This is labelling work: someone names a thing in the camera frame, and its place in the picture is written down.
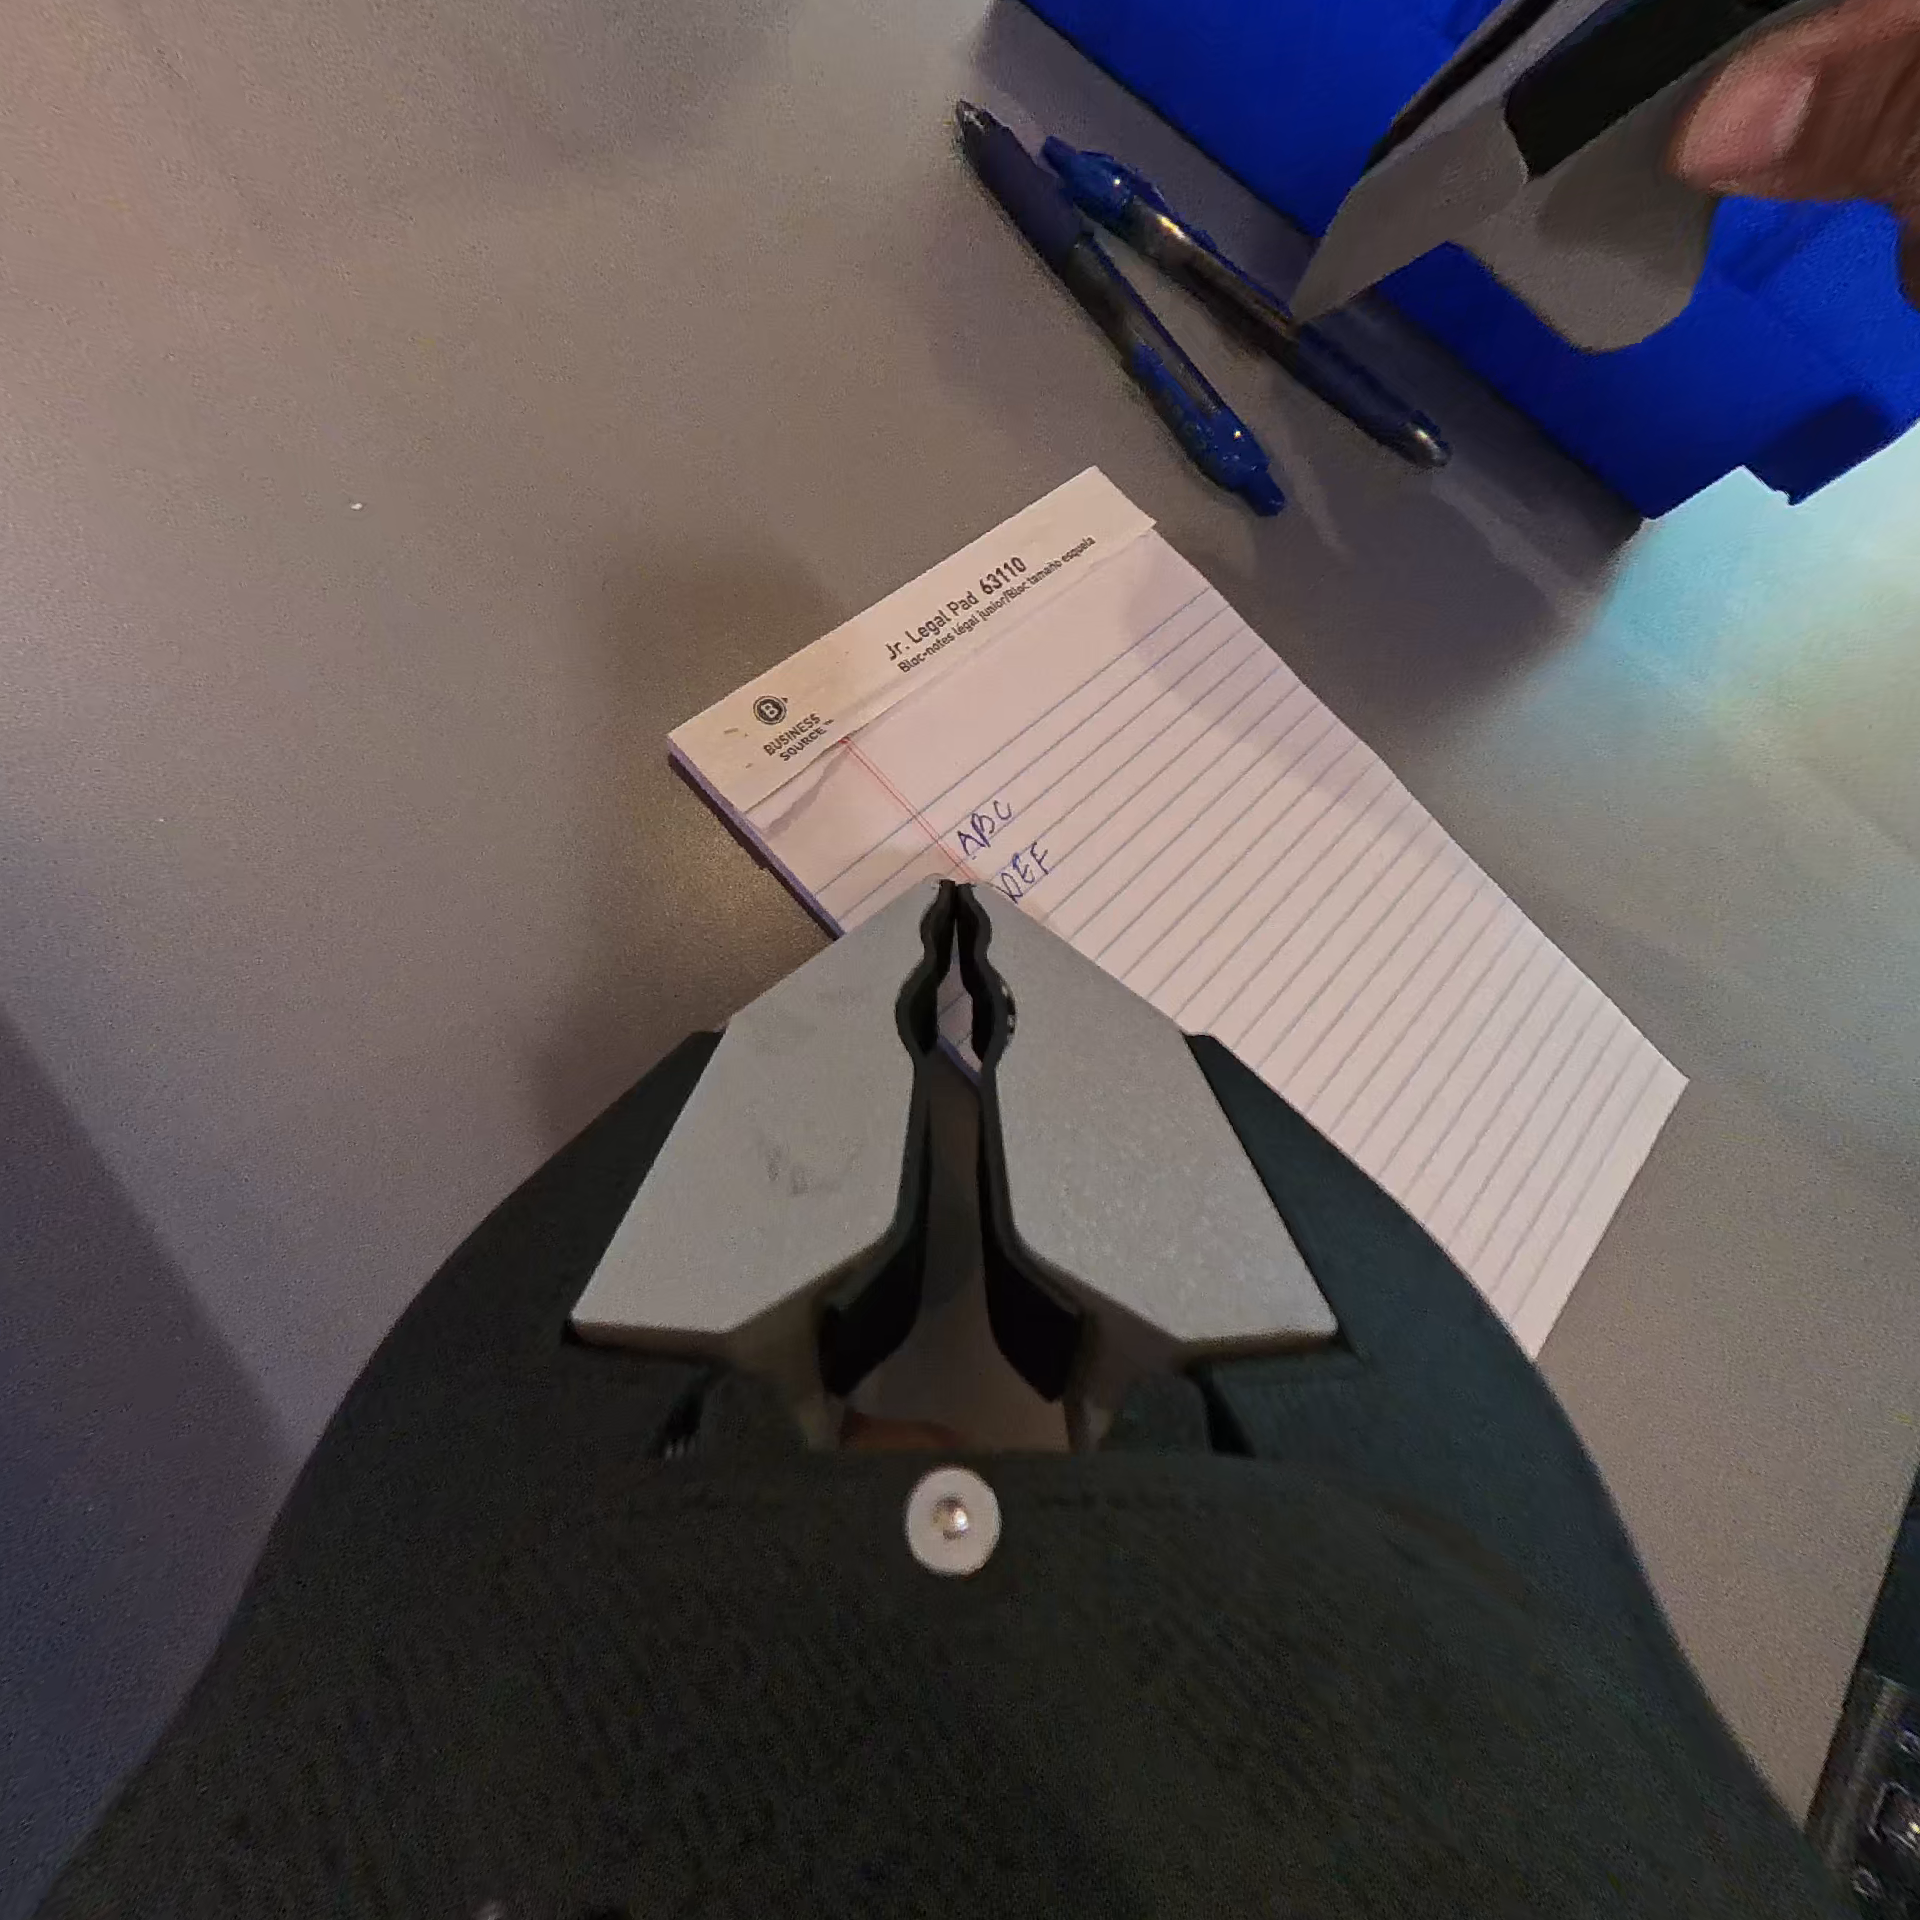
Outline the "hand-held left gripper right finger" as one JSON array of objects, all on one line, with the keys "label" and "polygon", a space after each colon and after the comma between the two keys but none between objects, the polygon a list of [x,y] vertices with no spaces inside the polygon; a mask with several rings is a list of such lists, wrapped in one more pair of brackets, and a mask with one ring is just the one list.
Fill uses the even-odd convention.
[{"label": "hand-held left gripper right finger", "polygon": [[1045,1398],[1312,1351],[1337,1317],[1193,1040],[1001,891],[957,888],[989,1330]]}]

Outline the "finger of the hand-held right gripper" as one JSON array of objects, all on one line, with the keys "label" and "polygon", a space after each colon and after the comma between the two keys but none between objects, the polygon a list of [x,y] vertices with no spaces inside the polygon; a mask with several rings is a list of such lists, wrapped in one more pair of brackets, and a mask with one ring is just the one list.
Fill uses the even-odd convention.
[{"label": "finger of the hand-held right gripper", "polygon": [[1507,48],[1529,33],[1554,2],[1498,2],[1449,59],[1401,106],[1393,128],[1419,128],[1441,105],[1469,85],[1482,66],[1499,59]]},{"label": "finger of the hand-held right gripper", "polygon": [[1449,246],[1574,348],[1646,342],[1691,303],[1720,205],[1668,175],[1684,97],[1687,81],[1660,88],[1541,177],[1499,100],[1443,106],[1353,183],[1293,287],[1295,317]]}]

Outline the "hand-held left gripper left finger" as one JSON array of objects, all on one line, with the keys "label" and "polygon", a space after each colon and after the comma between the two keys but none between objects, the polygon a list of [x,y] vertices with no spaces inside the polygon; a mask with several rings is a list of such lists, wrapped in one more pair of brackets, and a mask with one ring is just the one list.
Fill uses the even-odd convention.
[{"label": "hand-held left gripper left finger", "polygon": [[957,887],[922,878],[745,1004],[569,1309],[573,1336],[854,1396],[922,1305]]}]

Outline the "white lined legal pad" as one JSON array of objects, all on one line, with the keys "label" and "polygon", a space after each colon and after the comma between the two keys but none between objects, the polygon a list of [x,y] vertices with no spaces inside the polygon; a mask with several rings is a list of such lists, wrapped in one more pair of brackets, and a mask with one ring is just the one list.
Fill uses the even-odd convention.
[{"label": "white lined legal pad", "polygon": [[1094,466],[669,754],[831,937],[969,878],[1226,1042],[1533,1360],[1684,1092]]}]

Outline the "blue clear-barrel gel pen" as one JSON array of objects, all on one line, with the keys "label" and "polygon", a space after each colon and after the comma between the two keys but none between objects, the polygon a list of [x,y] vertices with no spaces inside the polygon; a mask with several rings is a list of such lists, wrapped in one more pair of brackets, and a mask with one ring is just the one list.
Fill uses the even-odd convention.
[{"label": "blue clear-barrel gel pen", "polygon": [[1359,426],[1372,443],[1419,468],[1441,468],[1452,459],[1452,447],[1428,414],[1389,389],[1342,342],[1299,321],[1212,233],[1178,213],[1142,170],[1112,154],[1074,148],[1065,136],[1045,136],[1039,156],[1080,213],[1151,257],[1246,344],[1268,354],[1295,386]]}]

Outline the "person's right hand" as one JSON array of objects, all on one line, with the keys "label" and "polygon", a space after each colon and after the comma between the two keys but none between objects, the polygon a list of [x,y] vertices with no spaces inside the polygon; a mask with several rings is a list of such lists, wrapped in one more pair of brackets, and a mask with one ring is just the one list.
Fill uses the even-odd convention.
[{"label": "person's right hand", "polygon": [[1915,2],[1837,2],[1732,49],[1678,116],[1676,177],[1915,218]]}]

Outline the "blue plastic bin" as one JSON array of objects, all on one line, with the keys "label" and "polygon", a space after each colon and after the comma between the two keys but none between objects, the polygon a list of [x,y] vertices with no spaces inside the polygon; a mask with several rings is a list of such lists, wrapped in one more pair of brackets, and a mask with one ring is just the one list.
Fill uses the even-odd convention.
[{"label": "blue plastic bin", "polygon": [[[1310,233],[1389,113],[1507,2],[1034,2],[1080,53]],[[1915,426],[1915,310],[1866,205],[1722,201],[1684,310],[1565,342],[1472,249],[1384,282],[1418,329],[1646,515],[1748,468],[1807,499]]]}]

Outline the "dark blue retractable pen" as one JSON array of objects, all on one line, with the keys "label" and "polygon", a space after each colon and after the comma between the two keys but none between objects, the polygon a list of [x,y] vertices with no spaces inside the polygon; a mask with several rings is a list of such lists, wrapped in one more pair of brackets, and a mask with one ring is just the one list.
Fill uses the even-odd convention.
[{"label": "dark blue retractable pen", "polygon": [[987,106],[957,100],[953,125],[975,177],[1099,325],[1188,462],[1260,515],[1279,515],[1286,492],[1261,443],[1122,274],[1057,177]]}]

